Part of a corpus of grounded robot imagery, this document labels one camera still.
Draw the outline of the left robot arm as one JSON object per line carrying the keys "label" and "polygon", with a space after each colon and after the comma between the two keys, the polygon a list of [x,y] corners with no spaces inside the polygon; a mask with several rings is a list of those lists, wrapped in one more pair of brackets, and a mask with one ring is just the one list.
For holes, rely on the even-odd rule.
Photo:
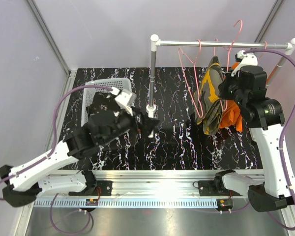
{"label": "left robot arm", "polygon": [[82,127],[53,145],[50,151],[17,167],[0,167],[0,178],[6,184],[2,189],[2,199],[12,207],[22,207],[44,195],[87,196],[100,193],[92,171],[83,170],[57,177],[50,174],[97,154],[101,148],[128,131],[147,137],[158,123],[159,120],[138,110],[133,115],[125,110],[121,110],[118,115],[112,111],[91,115]]}

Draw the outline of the black white patterned trousers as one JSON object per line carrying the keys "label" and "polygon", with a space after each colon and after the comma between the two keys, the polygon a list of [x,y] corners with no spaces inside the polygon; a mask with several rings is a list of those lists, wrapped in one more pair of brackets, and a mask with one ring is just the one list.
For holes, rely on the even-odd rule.
{"label": "black white patterned trousers", "polygon": [[90,104],[85,106],[82,125],[91,121],[96,125],[111,125],[130,123],[136,125],[133,103],[136,95],[126,89],[111,94],[96,92],[90,99]]}

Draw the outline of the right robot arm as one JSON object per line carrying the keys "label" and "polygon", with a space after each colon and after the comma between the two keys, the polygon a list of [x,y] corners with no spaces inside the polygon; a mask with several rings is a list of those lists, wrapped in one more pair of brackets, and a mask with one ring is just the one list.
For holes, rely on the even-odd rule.
{"label": "right robot arm", "polygon": [[231,190],[247,197],[257,212],[295,205],[295,178],[286,154],[284,159],[291,181],[287,183],[280,155],[286,150],[285,143],[280,142],[285,123],[283,109],[277,100],[266,97],[266,79],[262,67],[246,65],[237,72],[228,73],[218,87],[221,98],[234,101],[240,108],[259,149],[264,181],[226,170],[216,174],[213,189],[219,195]]}

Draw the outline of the camouflage yellow trousers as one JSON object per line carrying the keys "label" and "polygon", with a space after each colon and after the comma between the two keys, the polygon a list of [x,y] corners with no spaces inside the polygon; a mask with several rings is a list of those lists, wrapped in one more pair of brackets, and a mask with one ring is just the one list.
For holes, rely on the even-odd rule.
{"label": "camouflage yellow trousers", "polygon": [[225,101],[219,98],[218,86],[223,82],[222,68],[218,56],[213,56],[208,64],[199,91],[193,94],[194,121],[203,127],[203,133],[215,135],[222,120]]}

